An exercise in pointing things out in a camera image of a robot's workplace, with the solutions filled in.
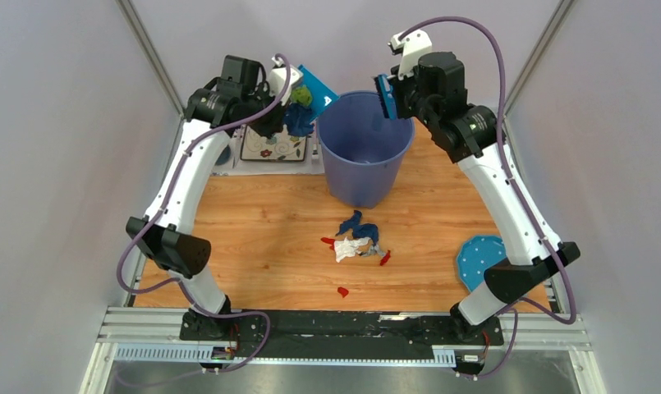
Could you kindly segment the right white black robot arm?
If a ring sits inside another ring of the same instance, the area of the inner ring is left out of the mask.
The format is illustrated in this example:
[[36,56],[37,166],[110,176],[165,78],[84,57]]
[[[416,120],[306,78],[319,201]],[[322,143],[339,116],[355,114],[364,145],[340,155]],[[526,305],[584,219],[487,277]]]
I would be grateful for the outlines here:
[[420,55],[416,64],[388,74],[393,102],[390,117],[418,119],[432,141],[478,191],[503,239],[505,257],[485,269],[484,280],[450,314],[450,332],[472,343],[483,325],[507,305],[521,300],[541,282],[581,256],[573,241],[561,241],[543,229],[544,218],[519,184],[511,150],[498,145],[497,117],[485,106],[469,103],[465,67],[450,52]]

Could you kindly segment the white paper scrap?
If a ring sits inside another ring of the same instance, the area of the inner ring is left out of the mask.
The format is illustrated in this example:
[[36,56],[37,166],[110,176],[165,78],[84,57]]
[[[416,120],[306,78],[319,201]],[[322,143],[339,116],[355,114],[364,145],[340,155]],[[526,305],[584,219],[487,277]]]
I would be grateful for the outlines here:
[[360,248],[369,244],[369,237],[359,239],[347,239],[333,242],[333,251],[335,252],[335,261],[340,263],[345,258],[350,258],[360,253]]

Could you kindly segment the dark blue paper scrap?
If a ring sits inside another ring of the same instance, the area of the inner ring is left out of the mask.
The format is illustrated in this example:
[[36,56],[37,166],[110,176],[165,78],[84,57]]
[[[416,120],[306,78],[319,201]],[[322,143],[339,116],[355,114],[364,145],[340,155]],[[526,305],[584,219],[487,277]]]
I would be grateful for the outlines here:
[[299,103],[291,103],[283,116],[283,125],[287,133],[293,137],[306,137],[314,130],[312,125],[313,112]]
[[355,210],[353,214],[343,221],[338,228],[336,236],[340,236],[350,231],[354,239],[370,238],[373,245],[379,244],[379,228],[376,224],[370,222],[362,223],[363,214]]

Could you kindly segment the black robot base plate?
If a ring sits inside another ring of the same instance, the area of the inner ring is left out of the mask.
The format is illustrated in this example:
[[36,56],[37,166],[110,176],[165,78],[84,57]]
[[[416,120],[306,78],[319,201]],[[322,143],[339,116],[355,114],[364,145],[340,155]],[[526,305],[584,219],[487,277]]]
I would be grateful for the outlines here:
[[358,311],[265,310],[230,319],[213,319],[187,310],[181,321],[183,341],[223,341],[236,355],[260,358],[340,360],[427,360],[434,346],[504,343],[501,326],[491,318],[480,330],[457,334],[448,315]]

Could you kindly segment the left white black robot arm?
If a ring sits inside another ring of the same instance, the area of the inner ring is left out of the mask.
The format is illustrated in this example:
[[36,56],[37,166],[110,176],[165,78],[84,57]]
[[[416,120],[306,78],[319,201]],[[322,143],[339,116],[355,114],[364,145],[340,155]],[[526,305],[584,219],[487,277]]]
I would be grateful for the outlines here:
[[195,216],[215,162],[242,126],[270,136],[282,130],[291,90],[301,73],[286,56],[274,66],[227,55],[219,76],[188,98],[180,143],[153,202],[141,217],[131,217],[126,232],[134,248],[167,273],[197,314],[201,329],[221,341],[232,332],[228,296],[209,269],[211,244],[194,236]]

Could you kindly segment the blue plastic dustpan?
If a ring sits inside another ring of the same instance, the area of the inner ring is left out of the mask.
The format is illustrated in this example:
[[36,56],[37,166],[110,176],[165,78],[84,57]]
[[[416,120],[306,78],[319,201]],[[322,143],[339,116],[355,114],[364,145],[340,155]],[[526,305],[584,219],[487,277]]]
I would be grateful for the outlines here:
[[330,105],[339,99],[339,95],[306,66],[299,65],[298,70],[303,74],[302,85],[310,92],[312,98],[308,105],[311,112],[310,120],[315,121]]

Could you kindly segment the blue plastic waste bin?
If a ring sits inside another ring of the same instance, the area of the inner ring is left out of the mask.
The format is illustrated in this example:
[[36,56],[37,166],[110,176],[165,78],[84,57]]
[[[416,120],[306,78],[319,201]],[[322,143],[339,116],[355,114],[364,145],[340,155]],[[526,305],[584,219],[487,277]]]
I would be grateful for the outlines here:
[[391,191],[415,138],[414,122],[384,116],[379,95],[344,93],[317,119],[330,195],[355,208],[374,208]]

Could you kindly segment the blue hand brush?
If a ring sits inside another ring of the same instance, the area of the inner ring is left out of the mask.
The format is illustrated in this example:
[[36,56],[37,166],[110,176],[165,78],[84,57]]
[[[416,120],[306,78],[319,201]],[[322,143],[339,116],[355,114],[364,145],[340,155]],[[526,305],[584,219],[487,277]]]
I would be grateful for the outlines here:
[[393,86],[391,85],[389,76],[386,74],[376,75],[374,78],[374,84],[384,116],[390,120],[398,119]]

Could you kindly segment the green paper scrap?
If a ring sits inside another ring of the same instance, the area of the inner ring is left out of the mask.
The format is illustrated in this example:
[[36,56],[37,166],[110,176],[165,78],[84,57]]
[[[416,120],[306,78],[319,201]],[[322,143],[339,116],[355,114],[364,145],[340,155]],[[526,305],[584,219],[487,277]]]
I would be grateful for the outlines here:
[[304,108],[309,108],[313,103],[313,95],[307,85],[301,85],[291,91],[290,100]]

